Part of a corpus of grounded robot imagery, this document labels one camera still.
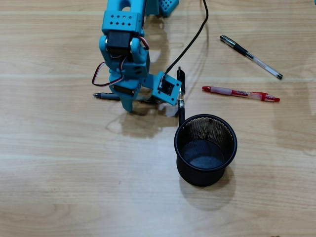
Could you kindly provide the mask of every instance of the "pen tip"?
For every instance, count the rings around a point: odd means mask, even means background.
[[[211,91],[211,87],[210,86],[202,86],[202,90],[210,92]]]

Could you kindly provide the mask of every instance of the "black cable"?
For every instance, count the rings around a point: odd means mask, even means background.
[[[205,11],[206,11],[206,17],[205,17],[205,20],[203,21],[201,27],[199,28],[196,36],[194,36],[194,38],[191,40],[191,42],[188,44],[188,46],[183,50],[183,52],[179,55],[179,57],[174,60],[174,62],[167,68],[167,70],[165,71],[164,73],[164,76],[168,74],[168,72],[170,72],[170,70],[174,67],[174,65],[176,65],[179,60],[183,57],[183,55],[189,50],[189,48],[191,47],[191,45],[194,43],[194,41],[196,41],[196,39],[198,38],[198,36],[200,35],[201,31],[203,30],[203,27],[204,25],[206,24],[207,20],[208,20],[208,8],[207,8],[207,5],[206,5],[206,1],[203,0],[203,3],[204,3],[204,7],[205,7]]]

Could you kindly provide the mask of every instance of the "pen clip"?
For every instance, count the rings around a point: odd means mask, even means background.
[[[262,95],[261,101],[265,101],[266,96],[268,95],[268,93],[264,93],[264,92],[253,92],[253,91],[251,91],[250,93]]]

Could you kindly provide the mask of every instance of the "black pen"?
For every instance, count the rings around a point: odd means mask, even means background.
[[[265,64],[262,62],[259,58],[253,56],[252,54],[248,53],[248,50],[244,49],[241,47],[239,44],[237,44],[235,41],[232,39],[228,38],[227,36],[220,36],[220,39],[222,42],[225,44],[228,44],[230,47],[232,47],[234,50],[236,50],[238,53],[242,54],[243,56],[249,58],[251,61],[255,62],[258,64],[260,67],[264,68],[267,70],[269,73],[271,73],[273,76],[282,79],[283,75],[276,70],[274,70],[272,67],[269,65]]]

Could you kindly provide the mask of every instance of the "transparent pen barrel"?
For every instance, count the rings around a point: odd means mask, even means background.
[[[269,65],[262,62],[259,58],[253,57],[252,61],[255,62],[256,64],[258,64],[260,67],[267,70],[269,73],[271,73],[275,77],[277,77],[279,75],[279,73],[276,70],[274,70],[272,67],[270,67]]]

